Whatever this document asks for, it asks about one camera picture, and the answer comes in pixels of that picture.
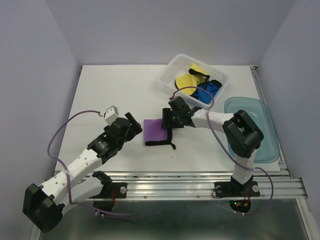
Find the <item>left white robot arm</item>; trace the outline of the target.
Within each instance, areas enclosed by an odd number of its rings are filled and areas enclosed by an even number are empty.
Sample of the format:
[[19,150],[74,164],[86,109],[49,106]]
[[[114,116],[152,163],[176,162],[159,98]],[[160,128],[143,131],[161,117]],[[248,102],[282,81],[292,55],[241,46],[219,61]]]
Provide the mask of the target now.
[[126,142],[143,129],[128,112],[125,117],[107,110],[107,126],[69,165],[58,157],[63,169],[40,185],[31,184],[25,190],[22,212],[37,228],[48,233],[74,206],[83,205],[91,197],[112,195],[112,179],[97,168],[117,155]]

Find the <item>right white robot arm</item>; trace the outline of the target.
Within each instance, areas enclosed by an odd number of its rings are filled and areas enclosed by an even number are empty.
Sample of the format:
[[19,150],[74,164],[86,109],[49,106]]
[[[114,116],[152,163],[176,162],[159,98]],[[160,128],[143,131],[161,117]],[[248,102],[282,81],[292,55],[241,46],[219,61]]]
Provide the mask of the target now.
[[247,193],[260,196],[253,191],[253,163],[257,150],[261,146],[264,134],[248,113],[238,110],[236,113],[208,111],[201,107],[190,108],[180,96],[171,98],[169,107],[162,109],[162,127],[180,129],[184,127],[205,128],[213,134],[225,134],[227,142],[235,156],[230,159],[234,170],[229,181],[214,185],[215,198],[244,197]]

